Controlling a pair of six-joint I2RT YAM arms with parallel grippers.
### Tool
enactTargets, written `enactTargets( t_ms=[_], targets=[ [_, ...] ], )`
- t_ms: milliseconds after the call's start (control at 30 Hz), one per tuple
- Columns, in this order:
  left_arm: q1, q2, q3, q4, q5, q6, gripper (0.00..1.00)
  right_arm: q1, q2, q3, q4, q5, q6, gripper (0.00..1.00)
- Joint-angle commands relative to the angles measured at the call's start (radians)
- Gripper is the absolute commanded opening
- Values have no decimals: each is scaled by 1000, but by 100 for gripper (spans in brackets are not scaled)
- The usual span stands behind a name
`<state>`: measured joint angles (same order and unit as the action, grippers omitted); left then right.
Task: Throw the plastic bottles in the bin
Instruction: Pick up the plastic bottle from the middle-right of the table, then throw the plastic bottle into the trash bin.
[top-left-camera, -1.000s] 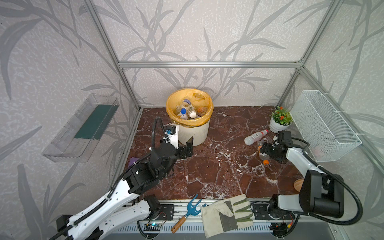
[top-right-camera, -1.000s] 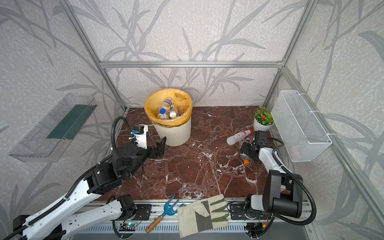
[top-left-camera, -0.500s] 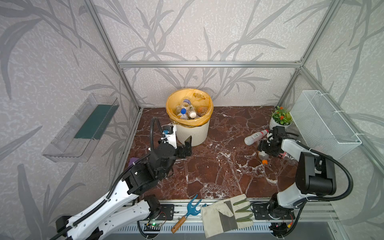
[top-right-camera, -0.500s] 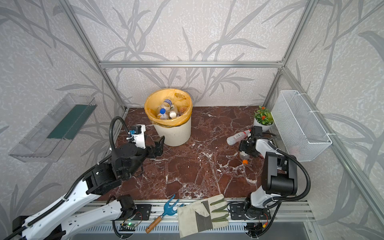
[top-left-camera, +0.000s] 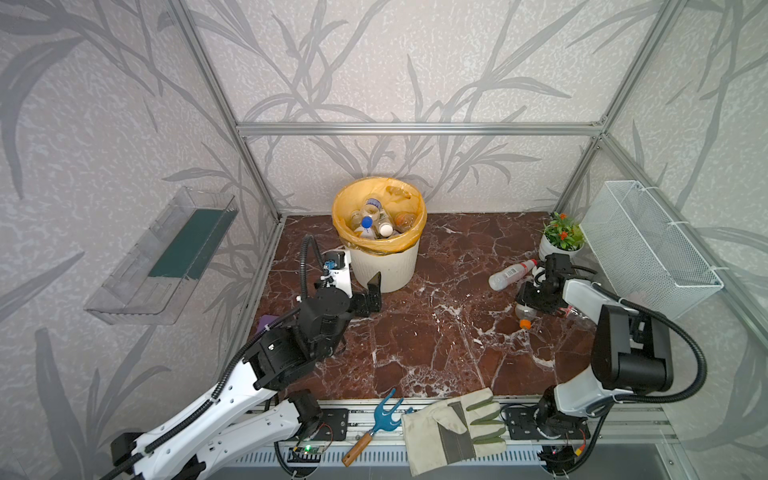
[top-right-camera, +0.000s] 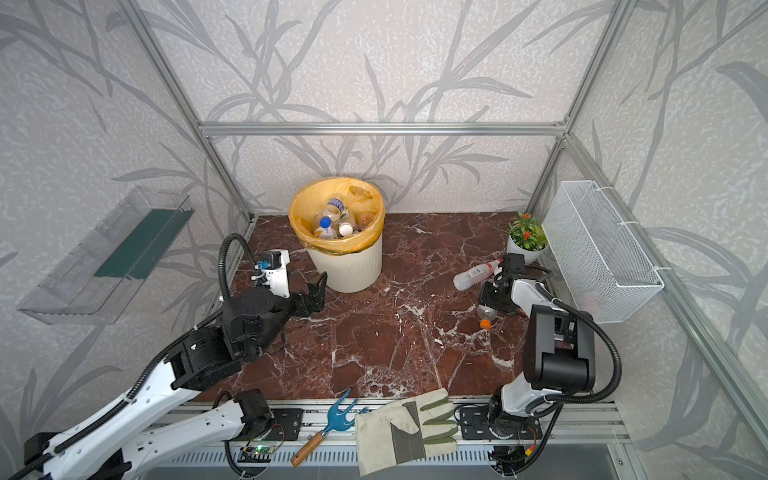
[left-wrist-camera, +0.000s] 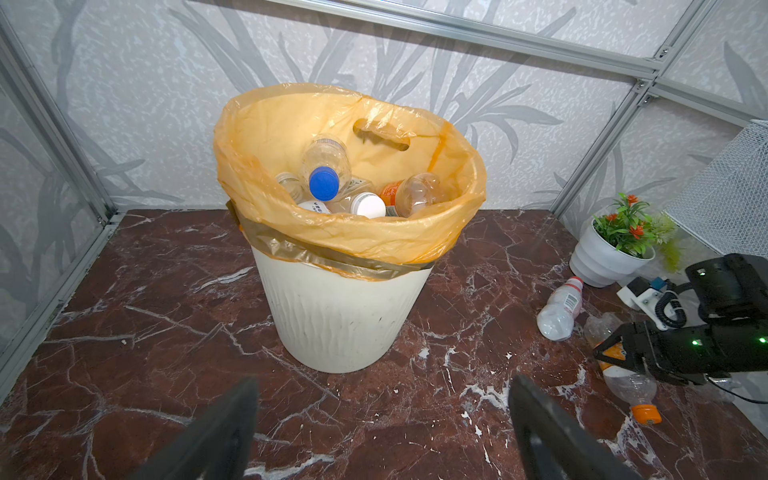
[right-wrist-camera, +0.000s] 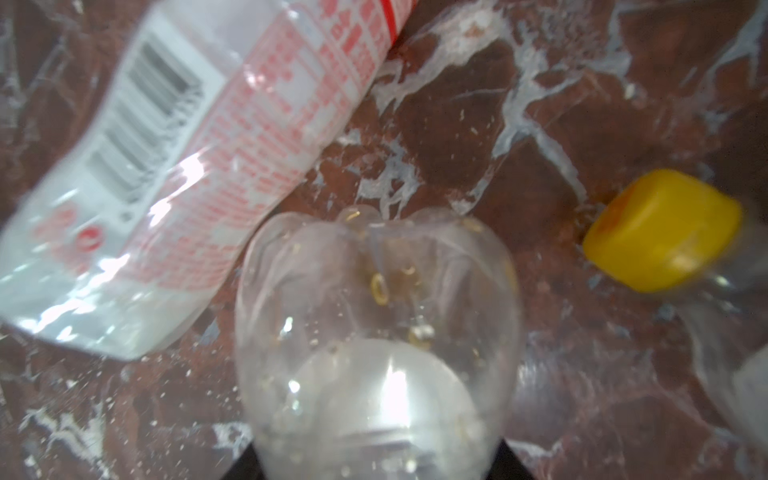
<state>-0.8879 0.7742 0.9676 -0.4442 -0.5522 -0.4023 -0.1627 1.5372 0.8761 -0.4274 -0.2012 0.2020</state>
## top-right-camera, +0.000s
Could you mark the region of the red cap white bottle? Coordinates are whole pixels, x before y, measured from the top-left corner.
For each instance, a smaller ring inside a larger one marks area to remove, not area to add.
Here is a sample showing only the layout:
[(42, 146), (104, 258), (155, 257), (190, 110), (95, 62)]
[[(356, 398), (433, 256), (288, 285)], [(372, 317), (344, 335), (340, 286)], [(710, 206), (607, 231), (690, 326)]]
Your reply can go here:
[(499, 268), (499, 259), (475, 265), (454, 276), (453, 284), (458, 291), (466, 291), (474, 285), (492, 279)]

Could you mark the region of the blue cap pepsi bottle front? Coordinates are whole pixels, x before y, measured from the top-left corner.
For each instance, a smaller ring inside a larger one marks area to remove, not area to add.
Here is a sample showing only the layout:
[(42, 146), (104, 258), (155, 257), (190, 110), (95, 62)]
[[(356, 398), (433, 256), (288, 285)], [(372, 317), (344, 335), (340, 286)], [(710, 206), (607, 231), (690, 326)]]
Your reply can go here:
[(321, 216), (318, 226), (314, 230), (314, 236), (321, 240), (336, 240), (338, 232), (334, 228), (333, 221), (328, 216)]

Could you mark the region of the blue pepsi label bottle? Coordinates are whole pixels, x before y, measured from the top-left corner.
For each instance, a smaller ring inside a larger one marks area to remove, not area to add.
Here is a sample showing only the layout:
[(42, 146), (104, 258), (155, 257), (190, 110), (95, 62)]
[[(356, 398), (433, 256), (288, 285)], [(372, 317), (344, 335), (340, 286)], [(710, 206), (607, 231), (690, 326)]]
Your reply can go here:
[(324, 205), (322, 215), (330, 218), (332, 222), (336, 222), (344, 217), (346, 211), (346, 205), (340, 198), (331, 197)]

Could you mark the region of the lime label clear bottle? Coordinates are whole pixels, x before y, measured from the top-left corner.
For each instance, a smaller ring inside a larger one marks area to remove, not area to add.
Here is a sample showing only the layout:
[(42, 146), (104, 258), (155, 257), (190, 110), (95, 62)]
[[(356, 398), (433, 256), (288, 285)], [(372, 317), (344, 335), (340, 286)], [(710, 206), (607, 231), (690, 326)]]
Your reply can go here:
[(341, 238), (351, 237), (359, 232), (356, 221), (352, 217), (343, 218), (338, 223), (338, 233)]

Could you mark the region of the orange cap small bottle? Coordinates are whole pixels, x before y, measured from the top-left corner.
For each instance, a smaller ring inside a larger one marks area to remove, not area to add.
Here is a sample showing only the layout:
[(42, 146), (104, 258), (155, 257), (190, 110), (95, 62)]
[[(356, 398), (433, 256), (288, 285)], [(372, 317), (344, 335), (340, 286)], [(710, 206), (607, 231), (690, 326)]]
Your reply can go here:
[(376, 214), (372, 212), (362, 212), (356, 217), (358, 229), (363, 231), (369, 228), (375, 221)]

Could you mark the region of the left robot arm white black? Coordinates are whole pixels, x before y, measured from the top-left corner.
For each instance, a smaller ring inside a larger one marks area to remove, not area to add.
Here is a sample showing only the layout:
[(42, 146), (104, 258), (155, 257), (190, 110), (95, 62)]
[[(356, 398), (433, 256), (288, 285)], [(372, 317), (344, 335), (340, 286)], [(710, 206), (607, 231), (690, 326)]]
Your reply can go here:
[(241, 392), (195, 417), (155, 429), (153, 423), (260, 358), (292, 318), (325, 306), (327, 273), (304, 291), (289, 287), (285, 250), (254, 255), (229, 234), (218, 253), (219, 309), (164, 347), (135, 383), (88, 419), (25, 445), (14, 478), (132, 479), (156, 464), (213, 441), (251, 439), (275, 420), (263, 394)]

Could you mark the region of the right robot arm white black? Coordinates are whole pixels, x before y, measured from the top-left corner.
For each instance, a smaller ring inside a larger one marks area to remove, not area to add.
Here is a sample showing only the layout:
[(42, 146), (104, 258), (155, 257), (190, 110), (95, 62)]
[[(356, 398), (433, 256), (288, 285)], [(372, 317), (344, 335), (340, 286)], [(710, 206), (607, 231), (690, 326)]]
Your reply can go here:
[(478, 298), (481, 326), (496, 317), (528, 319), (522, 372), (491, 397), (488, 428), (498, 438), (528, 429), (567, 404), (591, 404), (612, 395), (623, 377), (618, 348), (591, 314), (551, 293), (552, 272), (537, 266), (540, 279), (526, 273), (520, 254), (506, 254), (481, 266)]

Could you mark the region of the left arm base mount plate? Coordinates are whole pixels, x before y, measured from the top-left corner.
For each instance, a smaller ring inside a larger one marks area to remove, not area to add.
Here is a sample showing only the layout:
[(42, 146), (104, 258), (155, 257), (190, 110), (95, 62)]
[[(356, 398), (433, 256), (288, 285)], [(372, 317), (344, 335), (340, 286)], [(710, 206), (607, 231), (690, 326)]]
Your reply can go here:
[(300, 408), (274, 409), (272, 423), (259, 438), (259, 442), (297, 441), (299, 438), (303, 413)]

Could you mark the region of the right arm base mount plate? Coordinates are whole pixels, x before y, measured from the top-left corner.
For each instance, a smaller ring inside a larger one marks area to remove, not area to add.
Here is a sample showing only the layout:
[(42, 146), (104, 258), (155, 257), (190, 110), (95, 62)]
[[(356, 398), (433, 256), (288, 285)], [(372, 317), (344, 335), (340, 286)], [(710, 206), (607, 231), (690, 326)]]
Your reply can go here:
[(464, 440), (538, 441), (541, 424), (531, 417), (515, 417), (506, 413), (492, 417), (490, 406), (463, 405), (457, 409), (458, 426)]

